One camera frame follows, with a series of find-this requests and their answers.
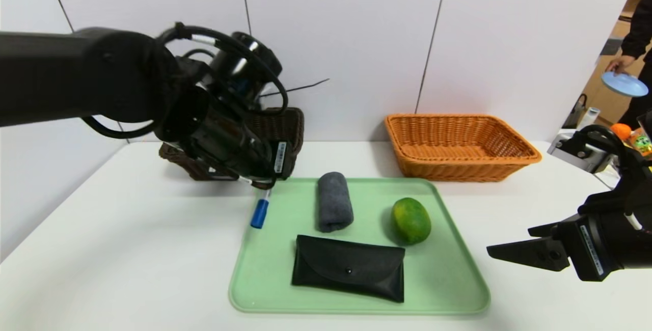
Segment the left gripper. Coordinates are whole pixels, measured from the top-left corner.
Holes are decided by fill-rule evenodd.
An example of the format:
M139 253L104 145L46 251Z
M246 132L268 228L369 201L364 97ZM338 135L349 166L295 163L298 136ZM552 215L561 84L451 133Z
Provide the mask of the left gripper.
M279 116L247 117L246 126L270 149L268 162L254 162L250 173L237 173L233 167L216 167L199 160L200 182L245 179L260 189L270 189L274 182L286 180L296 163L296 110L286 109Z

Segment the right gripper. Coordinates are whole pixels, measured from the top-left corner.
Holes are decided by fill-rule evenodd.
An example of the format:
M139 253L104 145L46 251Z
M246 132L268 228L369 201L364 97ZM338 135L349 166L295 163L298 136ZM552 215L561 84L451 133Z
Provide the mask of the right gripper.
M650 269L650 205L584 204L558 223L528 229L535 238L492 245L487 254L500 261L562 271L573 267L583 282L601 282L613 271Z

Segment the bare person hand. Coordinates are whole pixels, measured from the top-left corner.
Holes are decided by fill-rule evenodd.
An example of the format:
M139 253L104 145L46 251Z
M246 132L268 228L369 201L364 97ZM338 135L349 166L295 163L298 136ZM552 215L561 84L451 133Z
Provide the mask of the bare person hand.
M637 58L628 56L628 55L621 55L617 58L614 58L606 67L605 72L611 72L615 75L619 75L621 73L624 73L628 67L630 67Z

